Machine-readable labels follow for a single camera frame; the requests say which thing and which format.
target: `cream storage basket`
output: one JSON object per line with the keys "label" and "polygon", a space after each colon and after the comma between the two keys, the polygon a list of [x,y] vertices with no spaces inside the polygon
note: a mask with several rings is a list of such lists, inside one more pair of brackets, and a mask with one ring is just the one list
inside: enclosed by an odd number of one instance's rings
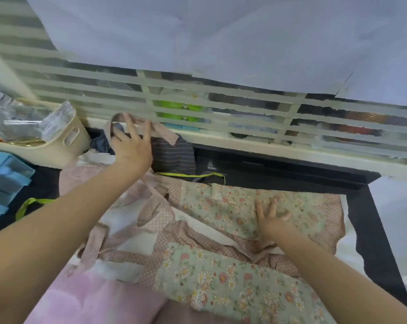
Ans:
{"label": "cream storage basket", "polygon": [[[28,105],[43,104],[53,110],[59,107],[59,104],[53,102],[23,98],[18,100]],[[0,151],[10,152],[35,165],[62,169],[88,150],[90,141],[87,130],[75,114],[66,128],[52,141],[32,147],[0,142]]]}

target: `floral fabric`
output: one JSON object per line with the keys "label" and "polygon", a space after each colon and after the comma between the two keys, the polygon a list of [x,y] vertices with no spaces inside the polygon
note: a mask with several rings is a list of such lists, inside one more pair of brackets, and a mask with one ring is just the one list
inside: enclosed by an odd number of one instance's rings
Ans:
{"label": "floral fabric", "polygon": [[169,243],[153,289],[243,323],[335,323],[306,283],[203,249]]}
{"label": "floral fabric", "polygon": [[269,205],[271,198],[278,198],[278,212],[291,212],[290,221],[308,236],[319,234],[325,229],[325,223],[331,211],[336,212],[342,222],[339,196],[310,192],[253,190],[184,182],[178,207],[214,229],[256,240],[258,239],[255,215],[257,197],[264,202],[265,206]]}

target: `black table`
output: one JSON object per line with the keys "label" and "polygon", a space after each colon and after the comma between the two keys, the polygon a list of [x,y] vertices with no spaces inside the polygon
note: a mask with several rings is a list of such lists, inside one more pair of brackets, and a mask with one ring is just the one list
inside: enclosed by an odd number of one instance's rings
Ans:
{"label": "black table", "polygon": [[[364,259],[365,273],[407,306],[406,288],[368,189],[368,184],[379,174],[200,145],[195,145],[195,155],[198,173],[222,173],[228,185],[345,194],[349,218],[357,233],[356,250]],[[0,217],[0,230],[14,222],[16,211],[26,199],[58,197],[60,171],[34,167],[32,183],[21,190],[9,211]],[[209,178],[205,182],[217,179],[220,178]],[[28,212],[38,207],[33,204]]]}

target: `person's right hand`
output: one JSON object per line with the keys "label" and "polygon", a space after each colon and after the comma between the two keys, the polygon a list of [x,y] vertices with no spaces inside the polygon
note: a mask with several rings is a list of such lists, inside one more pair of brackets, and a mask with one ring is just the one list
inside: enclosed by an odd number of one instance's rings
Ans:
{"label": "person's right hand", "polygon": [[267,214],[265,215],[262,201],[256,199],[256,216],[260,231],[260,240],[256,241],[253,250],[256,254],[266,247],[275,244],[274,232],[277,226],[283,225],[283,222],[292,216],[290,212],[287,212],[283,214],[283,216],[277,217],[277,205],[278,199],[276,197],[272,198]]}
{"label": "person's right hand", "polygon": [[130,137],[116,127],[112,137],[112,149],[115,152],[115,163],[127,171],[130,169],[138,177],[143,176],[152,164],[151,122],[146,120],[143,137],[140,138],[129,114],[124,114]]}

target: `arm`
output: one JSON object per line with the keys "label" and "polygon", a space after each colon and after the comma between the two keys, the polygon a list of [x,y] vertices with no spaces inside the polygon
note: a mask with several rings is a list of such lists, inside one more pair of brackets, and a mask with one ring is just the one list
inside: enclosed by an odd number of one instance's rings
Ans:
{"label": "arm", "polygon": [[262,203],[256,202],[262,239],[272,240],[282,249],[338,324],[407,324],[407,308],[403,304],[283,218],[277,218],[276,206],[273,199],[265,216]]}
{"label": "arm", "polygon": [[66,195],[0,231],[0,323],[22,323],[106,210],[152,162],[150,123],[143,139],[115,130],[116,161]]}

